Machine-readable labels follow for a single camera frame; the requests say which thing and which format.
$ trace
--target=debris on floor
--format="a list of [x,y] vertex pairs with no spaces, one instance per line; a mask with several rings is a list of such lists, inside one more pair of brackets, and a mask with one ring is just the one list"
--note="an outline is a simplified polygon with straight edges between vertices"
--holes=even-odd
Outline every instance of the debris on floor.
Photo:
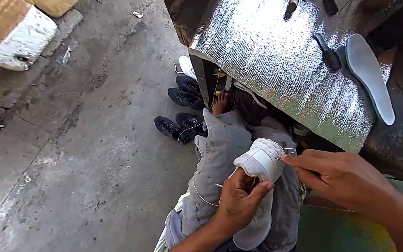
[[144,16],[144,14],[141,14],[141,13],[139,13],[137,11],[134,11],[133,15],[135,15],[137,18],[142,18]]

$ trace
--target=white sneaker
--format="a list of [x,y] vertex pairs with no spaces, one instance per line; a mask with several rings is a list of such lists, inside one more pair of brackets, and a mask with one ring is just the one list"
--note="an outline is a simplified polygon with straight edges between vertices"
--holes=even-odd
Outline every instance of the white sneaker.
[[[270,139],[259,138],[253,142],[248,152],[234,160],[234,165],[242,168],[248,176],[275,183],[285,167],[279,157],[282,154],[285,152],[279,144]],[[271,228],[272,204],[273,189],[259,203],[250,224],[233,236],[238,248],[251,250],[265,240]]]
[[181,71],[186,74],[187,76],[197,80],[197,76],[195,75],[194,68],[192,66],[191,59],[188,56],[181,55],[178,59],[178,62],[181,67]]

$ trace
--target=bare foot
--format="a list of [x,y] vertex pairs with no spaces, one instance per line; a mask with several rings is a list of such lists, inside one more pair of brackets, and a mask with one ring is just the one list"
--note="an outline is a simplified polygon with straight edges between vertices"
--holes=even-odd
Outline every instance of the bare foot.
[[227,111],[225,108],[228,104],[229,94],[226,92],[221,93],[221,95],[216,96],[212,104],[212,114],[215,116],[221,115]]

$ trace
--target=white styrofoam block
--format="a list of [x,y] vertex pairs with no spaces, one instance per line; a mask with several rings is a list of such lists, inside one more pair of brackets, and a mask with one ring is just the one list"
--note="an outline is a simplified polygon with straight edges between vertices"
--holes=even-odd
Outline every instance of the white styrofoam block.
[[28,70],[54,37],[57,25],[32,5],[24,19],[0,43],[0,66]]

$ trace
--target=shoe lace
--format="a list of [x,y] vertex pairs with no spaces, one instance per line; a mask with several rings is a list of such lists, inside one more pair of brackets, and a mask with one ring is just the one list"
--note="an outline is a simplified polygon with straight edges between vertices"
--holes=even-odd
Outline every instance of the shoe lace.
[[178,91],[176,92],[175,96],[180,99],[186,98],[186,94],[184,92]]
[[195,127],[198,121],[195,118],[186,118],[183,120],[183,125],[186,127]]
[[184,80],[183,85],[187,86],[188,88],[190,88],[192,86],[192,81],[189,78],[186,78]]
[[161,124],[161,128],[169,133],[173,133],[176,130],[176,128],[174,126],[172,126],[171,124],[169,124],[168,122],[163,122]]

